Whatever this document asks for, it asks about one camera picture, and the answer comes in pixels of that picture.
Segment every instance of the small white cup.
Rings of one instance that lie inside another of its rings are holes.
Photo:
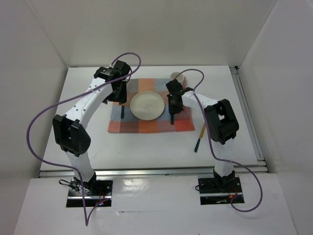
[[[176,77],[178,74],[179,74],[179,72],[174,72],[174,73],[172,73],[172,74],[171,74],[171,80],[174,80],[175,77]],[[183,84],[185,78],[186,78],[186,77],[185,77],[183,74],[181,74],[181,75],[179,75],[178,77],[176,77],[176,80],[177,80],[180,84]]]

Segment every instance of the red wire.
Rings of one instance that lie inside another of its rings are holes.
[[[99,190],[99,199],[98,199],[97,203],[99,203],[101,200],[101,190],[100,190],[100,188],[97,188],[97,189]]]
[[[238,194],[237,189],[233,185],[231,185],[231,187],[235,190],[236,194],[235,195],[230,195],[230,188],[229,188],[229,193],[228,193],[229,194],[229,198],[233,198],[233,197],[237,196],[237,194]]]

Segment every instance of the white wall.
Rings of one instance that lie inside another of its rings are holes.
[[[95,210],[88,227],[82,208],[65,207],[68,187],[59,179],[32,179],[14,235],[296,235],[277,175],[257,176],[263,203],[244,214],[230,205],[201,206],[197,176],[116,177],[112,207]],[[252,208],[258,185],[251,174],[240,180],[245,204],[236,206]]]
[[[144,65],[239,65],[276,2],[29,1],[69,66],[107,65],[126,51]]]
[[[0,8],[0,234],[13,234],[31,177],[39,162],[26,146],[30,120],[58,100],[67,67],[25,0],[3,0]],[[43,155],[51,129],[49,112],[31,133]]]
[[[263,154],[296,229],[312,234],[313,5],[278,0],[240,68]]]

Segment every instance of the wire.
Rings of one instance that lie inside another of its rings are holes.
[[[72,185],[69,181],[66,181],[66,180],[59,180],[59,184],[61,184],[61,185],[65,185],[65,186],[69,186],[71,189],[73,189],[73,190],[76,190],[76,189],[78,189],[78,187],[77,186],[74,186],[74,185]]]
[[[128,78],[128,80],[127,80],[126,84],[127,84],[127,83],[129,82],[129,80],[131,79],[131,76],[132,76],[132,75],[130,75],[130,76],[129,76],[129,78]]]
[[[82,186],[79,185],[78,183],[76,183],[76,184],[77,184],[79,190],[82,192],[82,191],[83,191]],[[87,196],[89,196],[89,195],[92,194],[92,192],[90,192],[89,189],[87,189],[87,188],[84,188],[84,193],[85,193],[85,195],[87,195]]]
[[[41,111],[31,120],[31,122],[30,122],[30,124],[29,124],[29,126],[28,126],[28,128],[27,128],[27,132],[26,132],[26,142],[27,142],[27,146],[28,146],[29,151],[34,155],[34,157],[37,158],[39,161],[41,161],[41,162],[43,162],[43,163],[46,163],[46,164],[49,164],[49,165],[60,166],[60,167],[66,167],[66,168],[75,170],[75,171],[77,172],[77,174],[78,174],[78,176],[79,176],[79,179],[80,179],[80,182],[81,182],[82,192],[84,192],[85,190],[84,190],[84,183],[83,183],[84,181],[83,181],[83,177],[82,177],[82,174],[80,173],[80,171],[79,171],[77,168],[72,167],[72,166],[70,166],[70,165],[51,163],[51,162],[48,162],[48,161],[44,160],[44,159],[41,158],[40,156],[38,156],[37,153],[35,153],[34,149],[32,148],[32,146],[31,146],[31,144],[30,144],[30,129],[31,129],[32,125],[34,124],[34,122],[37,120],[37,118],[39,118],[43,113],[45,113],[45,112],[48,111],[49,109],[52,109],[53,107],[56,107],[56,106],[58,106],[58,105],[60,105],[60,104],[64,104],[64,103],[70,102],[70,101],[72,101],[72,100],[75,100],[75,99],[81,98],[81,97],[83,97],[83,96],[86,96],[86,95],[88,95],[88,94],[90,94],[90,93],[92,93],[92,92],[98,90],[98,89],[101,88],[101,87],[104,87],[104,86],[106,86],[106,85],[108,85],[108,84],[111,84],[111,83],[113,83],[113,82],[117,82],[117,81],[123,80],[123,79],[125,79],[126,77],[128,77],[128,76],[134,74],[134,73],[140,68],[140,66],[141,66],[141,58],[140,58],[140,56],[137,55],[136,53],[133,53],[133,52],[126,52],[126,53],[123,53],[123,54],[119,55],[115,60],[113,60],[112,64],[115,63],[116,60],[118,60],[120,57],[122,57],[122,56],[124,56],[124,55],[134,55],[134,56],[136,56],[136,57],[138,58],[138,60],[139,60],[138,66],[137,66],[137,68],[136,68],[133,72],[131,72],[131,73],[125,75],[125,76],[116,78],[116,79],[114,79],[114,80],[112,80],[112,81],[106,82],[106,83],[104,83],[104,84],[102,84],[102,85],[100,85],[100,86],[98,86],[98,87],[96,87],[96,88],[94,88],[94,89],[92,89],[92,90],[89,90],[89,91],[87,91],[87,92],[85,92],[85,93],[79,94],[79,95],[74,96],[74,97],[72,97],[72,98],[69,98],[69,99],[60,101],[60,102],[58,102],[58,103],[55,103],[55,104],[52,104],[52,105],[46,107],[45,109],[41,110]],[[99,204],[98,204],[98,205],[95,205],[94,208],[92,208],[92,210],[90,211],[89,215],[87,216],[86,202],[85,202],[85,194],[82,193],[82,196],[83,196],[83,208],[84,208],[84,216],[85,216],[85,225],[88,226],[90,215],[91,215],[91,213],[94,211],[94,209],[95,209]]]
[[[101,200],[101,190],[100,190],[100,188],[97,188],[97,189],[98,189],[98,191],[99,191],[99,199],[98,199],[97,203],[99,203],[100,200]]]
[[[235,192],[236,192],[236,194],[235,194],[235,195],[230,195],[230,193],[231,193],[231,192],[230,192],[230,191],[231,191],[231,190],[230,190],[230,187],[232,187],[232,188],[235,190]],[[236,196],[237,196],[237,194],[238,194],[237,189],[236,189],[233,185],[231,185],[230,187],[229,187],[229,198],[236,197]]]
[[[202,83],[202,81],[204,80],[204,73],[203,73],[201,70],[198,70],[198,69],[187,69],[187,70],[184,70],[184,71],[180,72],[179,74],[177,74],[176,77],[178,77],[179,75],[181,75],[182,73],[187,72],[187,71],[197,71],[197,72],[201,73],[201,75],[202,75],[201,81],[200,81],[200,82],[194,87],[194,89],[193,89],[193,95],[194,95],[194,97],[196,98],[196,100],[197,100],[197,102],[198,102],[198,104],[199,104],[199,106],[200,106],[201,113],[202,113],[203,118],[204,118],[204,122],[205,122],[206,129],[207,129],[207,136],[208,136],[208,138],[209,138],[210,150],[211,150],[211,153],[212,153],[213,158],[214,158],[215,160],[217,160],[217,161],[220,161],[220,162],[234,163],[234,164],[236,164],[236,165],[239,165],[239,166],[243,167],[244,169],[246,169],[247,171],[249,171],[249,172],[254,176],[254,178],[256,179],[256,181],[257,181],[257,183],[258,183],[258,185],[259,185],[259,188],[260,188],[260,200],[259,200],[259,202],[257,203],[257,205],[256,205],[255,207],[253,207],[253,208],[251,208],[251,209],[249,209],[249,210],[241,210],[241,209],[236,208],[236,207],[233,205],[233,201],[234,201],[234,199],[237,198],[239,195],[237,195],[236,197],[233,197],[233,198],[230,200],[230,204],[231,204],[231,206],[232,206],[235,210],[237,210],[237,211],[239,211],[239,212],[251,212],[251,211],[257,209],[257,208],[260,206],[260,204],[261,204],[261,202],[262,202],[262,200],[263,200],[263,189],[262,189],[261,183],[260,183],[258,177],[256,176],[256,174],[255,174],[252,170],[250,170],[248,167],[246,167],[245,165],[242,165],[241,163],[238,163],[238,162],[235,162],[235,161],[231,161],[231,160],[227,160],[227,159],[221,159],[221,158],[216,157],[216,155],[215,155],[215,153],[214,153],[214,151],[213,151],[213,145],[212,145],[212,140],[211,140],[211,134],[210,134],[208,122],[207,122],[206,117],[205,117],[205,112],[204,112],[204,109],[203,109],[203,107],[202,107],[202,105],[201,105],[201,102],[200,102],[200,100],[199,100],[199,98],[198,98],[198,96],[197,96],[197,94],[196,94],[196,92],[195,92],[195,91],[196,91],[196,88],[197,88],[197,87]]]

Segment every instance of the white floor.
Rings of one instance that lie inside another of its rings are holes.
[[[187,68],[197,68],[205,73],[205,80],[198,87],[199,93],[218,100],[226,98],[231,102],[240,126],[234,143],[234,160],[246,165],[256,164],[258,153],[253,149],[228,66],[141,67],[132,79],[169,78],[171,73]],[[84,92],[96,69],[70,68],[60,100]],[[185,76],[190,87],[194,87],[201,78],[201,75],[194,71],[187,72]],[[63,115],[74,103],[75,101],[61,105],[57,109],[57,114]],[[204,123],[202,115],[197,111],[193,111],[196,130],[192,132],[110,134],[107,129],[111,110],[112,104],[101,104],[87,128],[91,137],[89,158],[94,169],[214,166],[206,135],[200,143],[198,153],[194,153],[194,147]],[[53,130],[50,133],[44,159],[54,163],[69,164],[65,153],[55,143]],[[46,164],[41,166],[41,170],[61,169]]]
[[[245,204],[260,197],[251,174],[239,174]],[[94,211],[85,227],[82,208],[66,208],[68,187],[57,178],[32,179],[15,235],[296,235],[276,174],[258,174],[263,202],[249,213],[230,205],[200,205],[196,176],[115,178],[112,207]]]

